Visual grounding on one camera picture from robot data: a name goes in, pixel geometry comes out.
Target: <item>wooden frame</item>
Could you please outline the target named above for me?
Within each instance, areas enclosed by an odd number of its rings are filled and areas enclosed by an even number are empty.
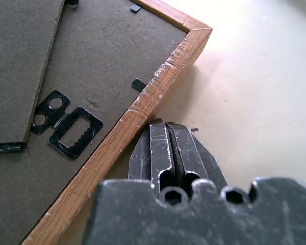
[[[187,33],[156,71],[146,88],[117,122],[100,146],[62,191],[23,244],[52,244],[89,200],[121,152],[140,128],[154,119],[188,67],[203,51],[212,28],[160,0],[133,0],[144,9]]]

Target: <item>gray cardboard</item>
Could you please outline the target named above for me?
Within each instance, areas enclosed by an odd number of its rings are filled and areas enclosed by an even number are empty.
[[[104,125],[74,161],[48,145],[52,129],[31,132],[23,153],[0,154],[0,244],[22,241],[138,96],[133,79],[147,83],[186,36],[131,5],[87,0],[63,9],[38,104],[58,90],[71,99],[67,112],[83,106]]]
[[[63,0],[0,0],[0,144],[25,142]]]

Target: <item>table surface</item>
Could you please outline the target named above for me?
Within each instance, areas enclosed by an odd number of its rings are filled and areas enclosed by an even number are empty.
[[[213,28],[159,117],[198,128],[229,185],[306,182],[306,0],[165,0]]]

